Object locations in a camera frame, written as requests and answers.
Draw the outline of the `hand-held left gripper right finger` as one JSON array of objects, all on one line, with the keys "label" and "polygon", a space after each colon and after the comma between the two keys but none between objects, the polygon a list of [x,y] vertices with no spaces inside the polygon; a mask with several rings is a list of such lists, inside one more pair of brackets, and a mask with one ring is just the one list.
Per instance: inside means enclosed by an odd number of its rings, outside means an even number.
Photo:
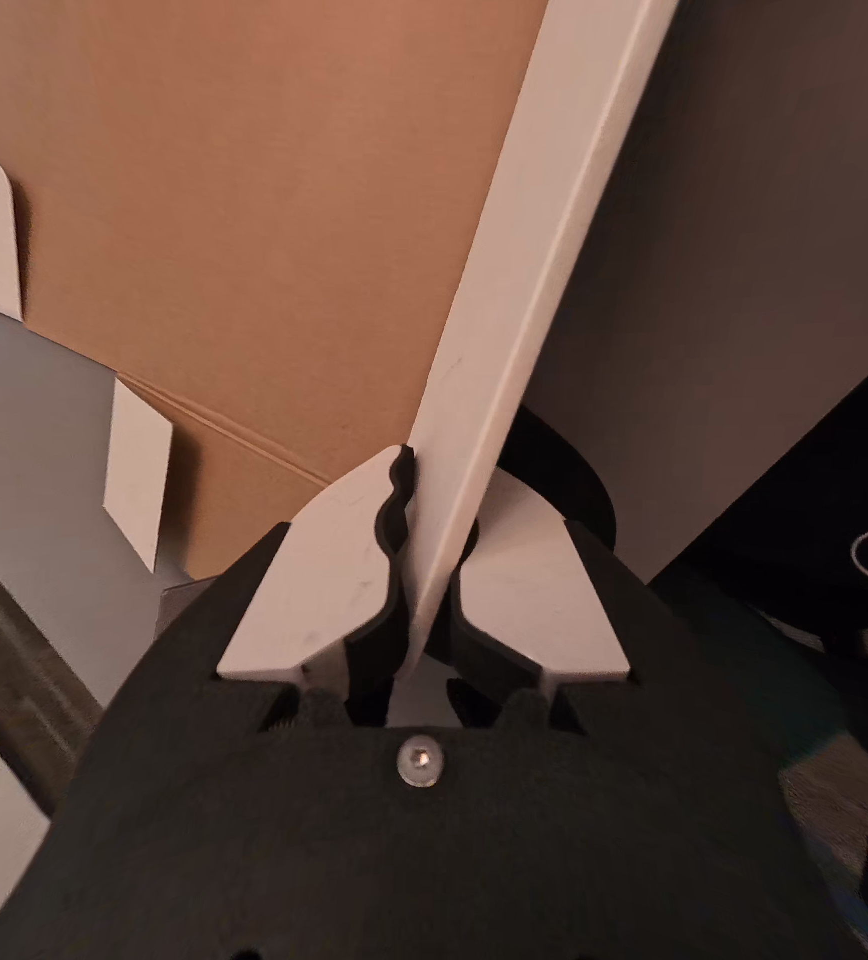
[{"label": "hand-held left gripper right finger", "polygon": [[621,682],[631,666],[561,513],[497,468],[450,585],[460,678],[501,706],[518,690]]}]

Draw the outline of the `white and brown cardboard box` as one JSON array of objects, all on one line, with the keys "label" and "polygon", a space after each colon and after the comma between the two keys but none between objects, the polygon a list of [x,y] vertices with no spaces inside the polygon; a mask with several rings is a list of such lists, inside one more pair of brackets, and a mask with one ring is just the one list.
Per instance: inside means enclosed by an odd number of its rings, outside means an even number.
[{"label": "white and brown cardboard box", "polygon": [[677,2],[0,2],[0,312],[271,464],[406,444],[410,675]]}]

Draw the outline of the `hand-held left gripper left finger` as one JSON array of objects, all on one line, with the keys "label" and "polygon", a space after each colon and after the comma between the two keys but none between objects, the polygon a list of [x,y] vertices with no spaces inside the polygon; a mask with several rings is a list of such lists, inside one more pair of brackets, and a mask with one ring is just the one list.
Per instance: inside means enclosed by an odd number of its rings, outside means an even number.
[{"label": "hand-held left gripper left finger", "polygon": [[360,701],[408,654],[403,561],[414,450],[392,445],[289,524],[218,664],[222,679],[279,682]]}]

